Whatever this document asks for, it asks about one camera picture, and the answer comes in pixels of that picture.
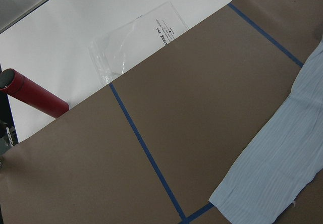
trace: red thermos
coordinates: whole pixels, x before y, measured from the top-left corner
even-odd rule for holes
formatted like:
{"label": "red thermos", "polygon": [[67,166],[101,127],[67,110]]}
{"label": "red thermos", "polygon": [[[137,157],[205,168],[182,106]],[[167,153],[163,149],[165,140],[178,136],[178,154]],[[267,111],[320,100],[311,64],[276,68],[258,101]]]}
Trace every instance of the red thermos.
{"label": "red thermos", "polygon": [[69,110],[69,105],[65,101],[14,69],[6,69],[0,73],[0,91],[54,118]]}

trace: clear plastic bag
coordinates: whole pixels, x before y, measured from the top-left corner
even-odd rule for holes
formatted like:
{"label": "clear plastic bag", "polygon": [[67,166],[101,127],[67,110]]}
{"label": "clear plastic bag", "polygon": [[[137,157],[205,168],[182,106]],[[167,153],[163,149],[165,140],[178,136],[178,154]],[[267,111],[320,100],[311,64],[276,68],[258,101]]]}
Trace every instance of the clear plastic bag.
{"label": "clear plastic bag", "polygon": [[171,2],[96,38],[89,52],[101,82],[110,83],[188,30]]}

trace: light blue cloth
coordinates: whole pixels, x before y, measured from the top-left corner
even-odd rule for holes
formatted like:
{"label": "light blue cloth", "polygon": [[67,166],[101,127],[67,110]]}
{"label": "light blue cloth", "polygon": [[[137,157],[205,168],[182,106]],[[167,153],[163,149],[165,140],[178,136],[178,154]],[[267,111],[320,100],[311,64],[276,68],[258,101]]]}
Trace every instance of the light blue cloth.
{"label": "light blue cloth", "polygon": [[323,41],[209,201],[233,224],[270,224],[322,168]]}

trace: blue stripe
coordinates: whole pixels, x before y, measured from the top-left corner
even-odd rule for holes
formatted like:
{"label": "blue stripe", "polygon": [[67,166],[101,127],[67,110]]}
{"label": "blue stripe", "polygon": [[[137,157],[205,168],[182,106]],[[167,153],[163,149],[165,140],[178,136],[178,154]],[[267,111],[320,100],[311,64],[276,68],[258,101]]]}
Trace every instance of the blue stripe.
{"label": "blue stripe", "polygon": [[204,207],[200,208],[199,210],[197,210],[196,212],[194,212],[193,214],[191,214],[189,217],[187,217],[187,221],[188,222],[191,222],[191,221],[197,219],[199,216],[201,216],[204,213],[206,213],[212,207],[214,207],[214,205],[212,205],[210,202],[208,202]]}
{"label": "blue stripe", "polygon": [[282,51],[287,57],[294,61],[298,66],[302,67],[303,63],[291,54],[286,48],[284,48],[279,42],[272,38],[268,33],[262,30],[256,23],[254,23],[249,17],[247,17],[241,10],[235,7],[232,3],[228,6],[234,10],[239,16],[241,16],[246,22],[248,22],[254,29],[260,32],[265,38],[267,38],[272,44],[274,44],[280,51]]}
{"label": "blue stripe", "polygon": [[128,111],[127,111],[126,107],[125,107],[125,105],[124,105],[124,104],[123,104],[123,102],[121,101],[121,98],[119,97],[119,95],[118,95],[118,93],[117,93],[117,91],[116,91],[115,87],[113,86],[113,84],[112,84],[112,83],[110,83],[110,84],[109,84],[109,86],[110,86],[110,88],[111,88],[111,90],[112,90],[112,92],[113,92],[113,95],[115,96],[115,98],[116,98],[117,102],[119,103],[119,106],[121,107],[121,110],[122,110],[122,111],[123,111],[123,113],[125,114],[125,117],[127,118],[128,123],[130,124],[130,126],[131,126],[131,128],[132,128],[133,132],[135,133],[135,135],[136,135],[136,137],[137,137],[137,139],[138,139],[138,141],[139,141],[139,143],[140,143],[140,145],[141,145],[142,149],[143,149],[143,150],[144,150],[144,152],[146,153],[146,155],[147,155],[147,157],[148,157],[148,159],[149,159],[149,162],[151,163],[151,165],[152,165],[153,169],[155,170],[156,174],[158,175],[159,180],[161,181],[161,183],[162,183],[163,187],[165,188],[165,190],[166,190],[166,192],[167,192],[167,194],[168,194],[169,198],[171,199],[171,201],[172,201],[172,203],[173,203],[173,205],[174,205],[175,209],[177,210],[177,212],[178,212],[178,214],[179,214],[179,216],[180,216],[180,218],[181,218],[181,220],[182,220],[182,223],[188,223],[188,222],[186,221],[186,216],[185,216],[185,214],[184,214],[184,212],[183,212],[183,210],[182,210],[181,206],[179,205],[178,201],[176,200],[176,198],[175,198],[175,196],[174,196],[174,194],[173,194],[172,190],[170,189],[169,185],[167,184],[167,182],[166,182],[166,180],[165,180],[165,178],[164,178],[164,176],[163,176],[162,172],[160,171],[160,169],[159,169],[159,167],[157,166],[157,164],[156,164],[155,160],[153,159],[153,157],[152,157],[152,155],[151,155],[150,151],[148,150],[148,147],[146,146],[146,144],[145,144],[144,140],[142,139],[142,137],[141,137],[141,135],[140,135],[140,133],[139,133],[139,131],[138,131],[137,127],[135,126],[135,124],[134,124],[134,122],[133,122],[133,120],[131,119],[131,117],[130,117],[130,115],[129,115],[129,113],[128,113]]}

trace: white table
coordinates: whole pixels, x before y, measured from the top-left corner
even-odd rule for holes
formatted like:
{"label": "white table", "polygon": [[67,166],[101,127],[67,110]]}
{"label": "white table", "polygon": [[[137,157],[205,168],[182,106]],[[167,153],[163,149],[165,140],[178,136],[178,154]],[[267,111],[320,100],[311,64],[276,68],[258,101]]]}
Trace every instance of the white table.
{"label": "white table", "polygon": [[[166,1],[191,28],[231,0],[50,0],[0,34],[0,64],[74,107],[101,88],[90,41]],[[9,101],[19,141],[54,120],[12,97]]]}

